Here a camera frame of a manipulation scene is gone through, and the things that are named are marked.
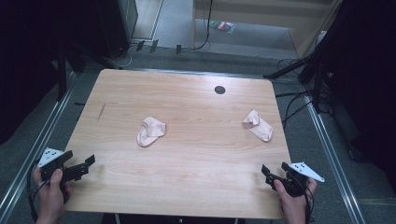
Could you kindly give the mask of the aluminium floor rail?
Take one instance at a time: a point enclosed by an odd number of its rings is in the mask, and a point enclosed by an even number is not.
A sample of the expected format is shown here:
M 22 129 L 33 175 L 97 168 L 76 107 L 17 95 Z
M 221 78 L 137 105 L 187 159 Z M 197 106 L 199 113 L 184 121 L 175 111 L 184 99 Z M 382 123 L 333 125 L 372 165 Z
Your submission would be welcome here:
M 361 211 L 355 193 L 347 179 L 343 166 L 338 159 L 332 140 L 327 132 L 322 117 L 318 114 L 310 102 L 309 96 L 304 97 L 304 101 L 308 103 L 308 111 L 318 133 L 318 138 L 322 144 L 327 161 L 330 164 L 332 173 L 337 184 L 337 187 L 342 196 L 344 205 L 349 214 L 352 224 L 367 224 L 364 215 Z
M 10 224 L 13 216 L 31 220 L 26 176 L 53 136 L 80 74 L 70 72 L 66 77 L 64 96 L 57 100 L 58 88 L 54 87 L 0 146 L 0 224 Z

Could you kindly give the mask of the light wooden shelf unit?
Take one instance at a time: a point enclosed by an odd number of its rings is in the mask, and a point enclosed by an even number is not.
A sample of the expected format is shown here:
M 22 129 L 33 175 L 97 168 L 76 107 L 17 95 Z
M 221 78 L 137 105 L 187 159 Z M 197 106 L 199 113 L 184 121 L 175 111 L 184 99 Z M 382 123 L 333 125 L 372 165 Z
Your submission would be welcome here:
M 343 0 L 192 0 L 191 48 L 196 20 L 211 13 L 215 21 L 232 21 L 289 29 L 299 58 L 308 55 L 321 31 L 329 28 Z

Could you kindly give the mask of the person's right hand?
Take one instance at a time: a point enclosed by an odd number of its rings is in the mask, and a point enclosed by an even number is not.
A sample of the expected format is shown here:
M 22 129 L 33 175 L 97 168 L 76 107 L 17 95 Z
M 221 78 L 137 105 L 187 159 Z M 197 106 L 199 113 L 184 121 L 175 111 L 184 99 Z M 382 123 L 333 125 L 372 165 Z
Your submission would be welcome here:
M 285 224 L 307 224 L 309 220 L 308 206 L 313 202 L 313 195 L 318 186 L 317 181 L 309 177 L 306 182 L 307 196 L 300 197 L 289 196 L 283 184 L 277 179 L 275 180 L 275 186 L 281 202 Z

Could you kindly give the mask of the black metal stand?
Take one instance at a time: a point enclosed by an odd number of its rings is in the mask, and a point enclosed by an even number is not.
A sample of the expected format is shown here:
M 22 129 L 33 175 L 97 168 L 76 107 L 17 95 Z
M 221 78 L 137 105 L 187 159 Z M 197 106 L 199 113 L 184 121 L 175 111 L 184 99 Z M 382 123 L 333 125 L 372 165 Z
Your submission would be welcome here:
M 337 9 L 338 11 L 326 35 L 323 36 L 322 40 L 306 57 L 274 72 L 271 75 L 263 76 L 264 78 L 276 79 L 294 71 L 297 68 L 303 67 L 304 69 L 298 76 L 298 80 L 301 84 L 307 84 L 312 78 L 315 80 L 314 89 L 312 90 L 312 105 L 318 113 L 320 113 L 319 103 L 321 83 L 326 75 L 326 70 L 330 65 L 333 52 L 335 51 L 336 39 L 341 34 L 345 20 L 351 10 L 350 2 L 347 0 L 341 0 L 338 3 Z
M 64 46 L 61 45 L 58 48 L 58 97 L 57 100 L 61 101 L 64 97 L 67 89 L 67 78 L 66 78 L 66 69 L 65 69 L 65 57 L 64 57 Z

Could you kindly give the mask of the dark cabinet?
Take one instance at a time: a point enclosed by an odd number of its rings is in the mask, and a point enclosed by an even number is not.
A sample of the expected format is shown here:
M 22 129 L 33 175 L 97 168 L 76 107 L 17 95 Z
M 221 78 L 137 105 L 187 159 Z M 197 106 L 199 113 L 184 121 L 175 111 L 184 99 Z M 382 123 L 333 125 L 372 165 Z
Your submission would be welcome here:
M 138 19 L 135 0 L 95 0 L 104 39 L 100 50 L 106 57 L 115 58 L 130 46 Z

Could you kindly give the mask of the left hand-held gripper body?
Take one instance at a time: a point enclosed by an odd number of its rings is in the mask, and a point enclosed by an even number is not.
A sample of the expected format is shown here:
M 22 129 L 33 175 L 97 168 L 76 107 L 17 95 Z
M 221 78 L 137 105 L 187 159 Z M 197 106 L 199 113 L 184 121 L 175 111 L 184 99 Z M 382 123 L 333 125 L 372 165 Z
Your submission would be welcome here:
M 46 165 L 54 158 L 56 158 L 59 155 L 64 154 L 63 151 L 61 150 L 57 150 L 57 149 L 53 149 L 50 147 L 47 147 L 44 150 L 43 155 L 41 156 L 41 158 L 39 159 L 38 165 L 37 167 L 39 168 L 40 171 L 40 175 L 41 175 L 41 179 L 43 181 L 49 180 L 53 174 L 53 172 L 48 172 L 46 170 Z

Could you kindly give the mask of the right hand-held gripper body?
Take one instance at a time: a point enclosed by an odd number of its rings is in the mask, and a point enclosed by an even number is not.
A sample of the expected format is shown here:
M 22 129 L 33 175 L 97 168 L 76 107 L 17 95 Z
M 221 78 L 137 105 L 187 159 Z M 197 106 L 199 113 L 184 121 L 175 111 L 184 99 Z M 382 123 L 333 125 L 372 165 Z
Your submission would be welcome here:
M 294 171 L 299 173 L 299 179 L 297 181 L 289 182 L 286 177 L 276 177 L 284 186 L 286 192 L 291 197 L 299 197 L 304 195 L 306 188 L 306 180 L 308 177 L 311 177 L 319 182 L 324 182 L 325 178 L 316 173 L 313 169 L 311 169 L 307 164 L 302 162 L 295 162 L 289 164 L 289 167 Z

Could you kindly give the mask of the colourful striped packet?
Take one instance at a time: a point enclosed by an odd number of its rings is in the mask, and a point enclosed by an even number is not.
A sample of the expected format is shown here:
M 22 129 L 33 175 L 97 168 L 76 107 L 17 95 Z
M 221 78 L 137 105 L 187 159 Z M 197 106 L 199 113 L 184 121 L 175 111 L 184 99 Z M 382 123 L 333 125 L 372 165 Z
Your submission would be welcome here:
M 233 24 L 227 21 L 210 21 L 209 26 L 228 34 L 233 33 Z

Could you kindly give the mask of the person's left hand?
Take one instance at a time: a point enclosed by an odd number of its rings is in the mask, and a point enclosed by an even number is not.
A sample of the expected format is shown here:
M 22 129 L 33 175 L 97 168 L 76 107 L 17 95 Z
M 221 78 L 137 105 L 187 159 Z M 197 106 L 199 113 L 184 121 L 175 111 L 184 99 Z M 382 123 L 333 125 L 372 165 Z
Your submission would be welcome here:
M 61 191 L 63 171 L 56 169 L 48 184 L 38 191 L 39 212 L 35 224 L 58 224 L 64 214 L 64 195 Z

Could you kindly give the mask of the pink sock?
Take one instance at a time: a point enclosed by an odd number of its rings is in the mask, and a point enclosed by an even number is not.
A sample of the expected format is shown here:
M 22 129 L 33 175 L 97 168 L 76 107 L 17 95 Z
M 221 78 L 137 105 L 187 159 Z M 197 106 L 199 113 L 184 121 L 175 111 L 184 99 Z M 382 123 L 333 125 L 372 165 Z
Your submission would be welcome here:
M 259 112 L 251 110 L 242 121 L 242 125 L 263 142 L 269 142 L 273 135 L 273 127 L 263 120 Z
M 166 133 L 166 124 L 153 117 L 145 118 L 143 124 L 144 126 L 136 137 L 137 143 L 141 147 L 148 147 Z

